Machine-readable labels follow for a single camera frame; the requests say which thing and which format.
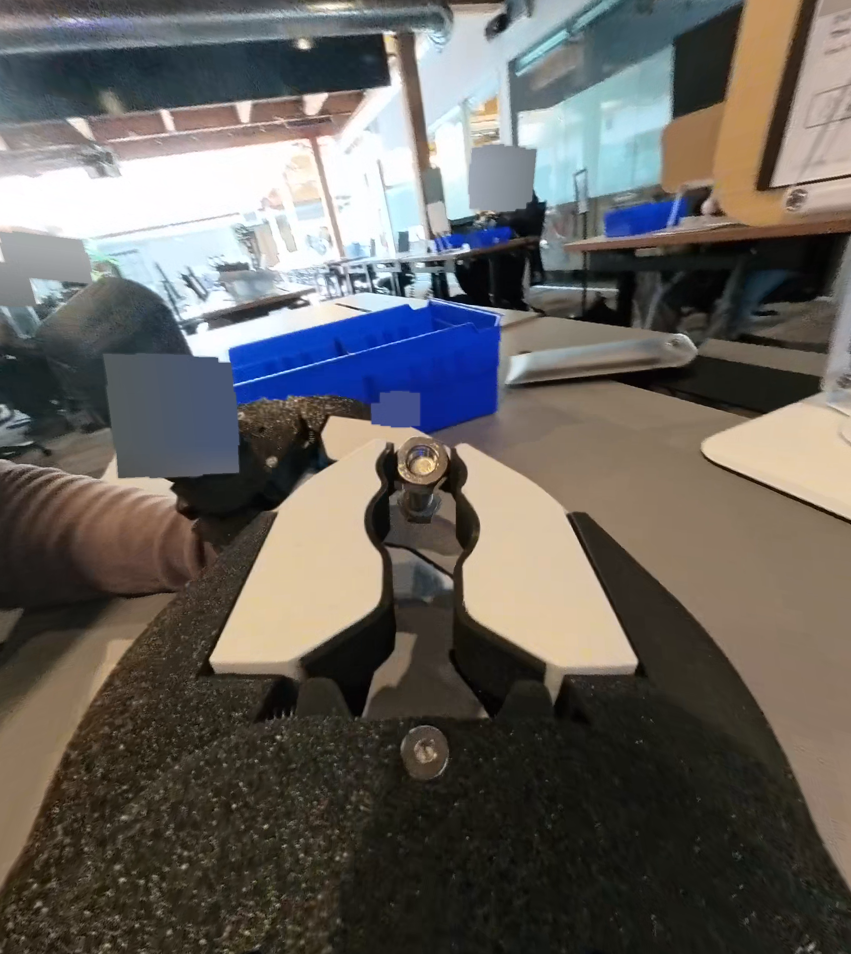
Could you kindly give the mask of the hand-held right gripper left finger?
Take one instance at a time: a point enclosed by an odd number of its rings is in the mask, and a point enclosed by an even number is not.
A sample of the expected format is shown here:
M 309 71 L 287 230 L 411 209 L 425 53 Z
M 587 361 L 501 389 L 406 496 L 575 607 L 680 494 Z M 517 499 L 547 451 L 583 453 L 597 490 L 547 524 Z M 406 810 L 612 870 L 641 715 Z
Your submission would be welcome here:
M 392 445 L 374 438 L 309 477 L 276 509 L 210 656 L 218 675 L 301 680 L 381 604 L 384 554 L 367 528 Z

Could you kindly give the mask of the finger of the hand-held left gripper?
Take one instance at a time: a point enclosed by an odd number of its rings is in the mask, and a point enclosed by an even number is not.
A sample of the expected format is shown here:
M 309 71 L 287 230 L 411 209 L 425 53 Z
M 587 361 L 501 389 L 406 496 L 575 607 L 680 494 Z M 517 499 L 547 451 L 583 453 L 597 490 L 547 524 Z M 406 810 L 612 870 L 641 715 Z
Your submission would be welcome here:
M 348 457 L 368 444 L 378 434 L 370 421 L 331 415 L 319 434 L 319 446 L 324 468 Z

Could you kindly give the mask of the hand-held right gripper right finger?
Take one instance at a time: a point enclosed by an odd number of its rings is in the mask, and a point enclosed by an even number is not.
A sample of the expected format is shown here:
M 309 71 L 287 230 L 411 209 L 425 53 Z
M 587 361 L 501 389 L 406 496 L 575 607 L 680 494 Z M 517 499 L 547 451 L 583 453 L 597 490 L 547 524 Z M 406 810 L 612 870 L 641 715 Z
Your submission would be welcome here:
M 637 655 L 569 512 L 476 447 L 456 446 L 454 463 L 463 677 L 493 701 L 524 680 L 556 701 L 569 676 L 633 676 Z

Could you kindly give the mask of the steel hex nut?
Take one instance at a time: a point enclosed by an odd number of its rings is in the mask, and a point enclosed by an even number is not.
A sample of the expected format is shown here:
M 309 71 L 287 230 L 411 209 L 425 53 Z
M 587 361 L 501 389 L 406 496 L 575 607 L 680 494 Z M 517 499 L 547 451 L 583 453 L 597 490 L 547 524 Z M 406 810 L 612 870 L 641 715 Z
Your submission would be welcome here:
M 395 452 L 396 475 L 407 486 L 434 487 L 444 480 L 450 459 L 443 444 L 424 435 L 405 441 Z

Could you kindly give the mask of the steel hex bolt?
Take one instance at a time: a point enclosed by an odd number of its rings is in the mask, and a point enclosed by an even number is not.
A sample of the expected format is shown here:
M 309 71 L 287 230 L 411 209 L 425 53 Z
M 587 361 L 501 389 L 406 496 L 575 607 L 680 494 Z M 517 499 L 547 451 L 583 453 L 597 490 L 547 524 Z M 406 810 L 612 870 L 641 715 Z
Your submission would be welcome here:
M 436 488 L 440 483 L 434 487 L 425 488 L 407 486 L 397 477 L 397 485 L 399 486 L 399 507 L 408 522 L 429 523 L 441 503 L 436 496 Z

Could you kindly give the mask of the person's left forearm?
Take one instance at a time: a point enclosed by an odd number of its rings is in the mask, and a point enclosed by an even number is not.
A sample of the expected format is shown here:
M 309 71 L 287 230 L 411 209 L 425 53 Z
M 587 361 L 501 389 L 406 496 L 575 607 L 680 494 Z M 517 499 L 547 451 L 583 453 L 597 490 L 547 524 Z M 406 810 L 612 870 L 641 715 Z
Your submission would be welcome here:
M 0 610 L 176 592 L 216 560 L 160 496 L 0 461 Z

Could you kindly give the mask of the blue plastic bin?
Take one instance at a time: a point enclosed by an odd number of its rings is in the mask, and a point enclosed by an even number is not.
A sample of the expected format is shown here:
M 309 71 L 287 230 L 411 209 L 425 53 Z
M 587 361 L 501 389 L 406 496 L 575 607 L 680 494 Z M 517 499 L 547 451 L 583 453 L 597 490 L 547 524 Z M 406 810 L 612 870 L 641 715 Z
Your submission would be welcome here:
M 233 388 L 238 403 L 411 394 L 418 412 L 395 419 L 431 433 L 497 411 L 502 330 L 499 313 L 444 301 L 354 312 L 231 348 Z
M 467 249 L 471 251 L 487 249 L 500 244 L 506 244 L 516 238 L 514 230 L 507 226 L 494 226 L 465 233 L 450 233 L 435 238 L 435 251 L 457 252 Z
M 660 232 L 678 225 L 687 209 L 685 196 L 613 208 L 604 215 L 604 236 L 618 239 Z

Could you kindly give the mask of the instruction sheet on wooden stand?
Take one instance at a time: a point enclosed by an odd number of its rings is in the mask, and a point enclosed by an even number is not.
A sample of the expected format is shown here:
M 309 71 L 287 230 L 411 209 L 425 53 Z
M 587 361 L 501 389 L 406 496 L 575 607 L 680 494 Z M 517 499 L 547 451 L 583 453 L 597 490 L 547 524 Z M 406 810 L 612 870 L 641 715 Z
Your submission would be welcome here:
M 747 225 L 851 220 L 851 177 L 760 189 L 767 136 L 800 5 L 746 2 L 717 142 L 715 192 Z M 851 236 L 819 393 L 707 439 L 705 458 L 851 522 Z

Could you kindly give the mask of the tall wooden column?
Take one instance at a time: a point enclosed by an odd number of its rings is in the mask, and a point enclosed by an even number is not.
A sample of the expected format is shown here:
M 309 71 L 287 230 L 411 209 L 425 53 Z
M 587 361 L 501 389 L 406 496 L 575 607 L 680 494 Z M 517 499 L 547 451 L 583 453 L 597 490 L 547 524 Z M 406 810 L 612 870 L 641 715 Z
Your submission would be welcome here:
M 395 34 L 395 62 L 410 141 L 419 217 L 424 238 L 426 241 L 431 241 L 433 230 L 428 214 L 431 163 L 414 33 Z

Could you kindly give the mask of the metal ceiling pipe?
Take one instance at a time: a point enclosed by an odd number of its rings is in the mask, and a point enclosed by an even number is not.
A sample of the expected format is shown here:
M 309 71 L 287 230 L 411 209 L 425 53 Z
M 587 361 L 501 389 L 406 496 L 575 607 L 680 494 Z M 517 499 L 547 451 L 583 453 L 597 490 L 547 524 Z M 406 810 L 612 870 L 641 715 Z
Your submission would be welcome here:
M 448 2 L 0 1 L 0 56 L 451 33 Z

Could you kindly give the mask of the wooden display board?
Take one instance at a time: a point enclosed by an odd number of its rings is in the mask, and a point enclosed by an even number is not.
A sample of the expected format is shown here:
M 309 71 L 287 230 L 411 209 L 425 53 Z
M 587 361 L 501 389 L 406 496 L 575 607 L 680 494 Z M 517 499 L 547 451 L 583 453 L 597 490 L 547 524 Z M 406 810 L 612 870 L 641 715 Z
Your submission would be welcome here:
M 712 184 L 724 102 L 673 119 L 661 133 L 661 187 L 669 194 Z

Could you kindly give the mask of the printed instruction sheet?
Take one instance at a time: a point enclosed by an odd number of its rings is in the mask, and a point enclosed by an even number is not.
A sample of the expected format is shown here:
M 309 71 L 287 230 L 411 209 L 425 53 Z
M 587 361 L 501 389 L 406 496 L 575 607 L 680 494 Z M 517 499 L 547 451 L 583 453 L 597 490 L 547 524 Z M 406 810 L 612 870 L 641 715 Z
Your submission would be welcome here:
M 802 2 L 760 189 L 851 177 L 851 1 Z

